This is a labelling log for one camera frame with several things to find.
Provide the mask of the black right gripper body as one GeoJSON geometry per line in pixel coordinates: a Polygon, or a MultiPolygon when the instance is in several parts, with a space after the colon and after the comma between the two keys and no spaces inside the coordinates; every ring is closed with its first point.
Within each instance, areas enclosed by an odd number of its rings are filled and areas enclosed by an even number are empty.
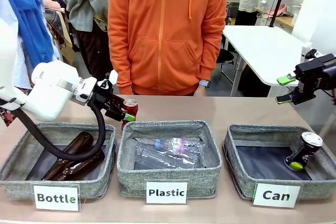
{"type": "Polygon", "coordinates": [[[327,54],[298,64],[294,73],[303,93],[335,89],[335,55],[327,54]]]}

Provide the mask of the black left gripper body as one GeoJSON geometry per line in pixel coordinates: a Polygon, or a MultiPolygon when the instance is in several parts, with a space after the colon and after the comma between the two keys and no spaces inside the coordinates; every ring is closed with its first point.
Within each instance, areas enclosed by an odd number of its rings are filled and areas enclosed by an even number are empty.
{"type": "Polygon", "coordinates": [[[98,81],[93,88],[91,96],[91,107],[95,107],[99,111],[111,111],[113,104],[111,103],[113,95],[113,85],[109,80],[98,81]]]}

